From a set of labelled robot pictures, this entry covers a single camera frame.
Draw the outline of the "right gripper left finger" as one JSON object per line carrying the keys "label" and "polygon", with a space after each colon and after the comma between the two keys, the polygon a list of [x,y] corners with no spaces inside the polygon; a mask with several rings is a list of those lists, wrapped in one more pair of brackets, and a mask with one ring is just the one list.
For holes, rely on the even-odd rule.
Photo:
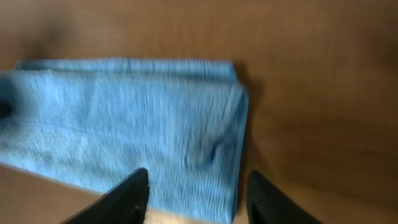
{"label": "right gripper left finger", "polygon": [[149,192],[148,172],[140,168],[63,224],[143,224]]}

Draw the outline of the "blue microfiber cloth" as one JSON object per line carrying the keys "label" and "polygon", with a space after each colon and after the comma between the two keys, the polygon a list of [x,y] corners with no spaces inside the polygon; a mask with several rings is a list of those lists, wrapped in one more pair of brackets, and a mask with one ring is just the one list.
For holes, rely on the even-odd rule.
{"label": "blue microfiber cloth", "polygon": [[20,61],[1,101],[2,163],[101,193],[143,167],[150,207],[233,221],[248,94],[230,62]]}

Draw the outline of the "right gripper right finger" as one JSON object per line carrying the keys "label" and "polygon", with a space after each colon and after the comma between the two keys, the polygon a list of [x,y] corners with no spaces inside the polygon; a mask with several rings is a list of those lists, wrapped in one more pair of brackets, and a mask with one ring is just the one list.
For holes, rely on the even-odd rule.
{"label": "right gripper right finger", "polygon": [[250,224],[320,224],[256,170],[248,175],[246,209]]}

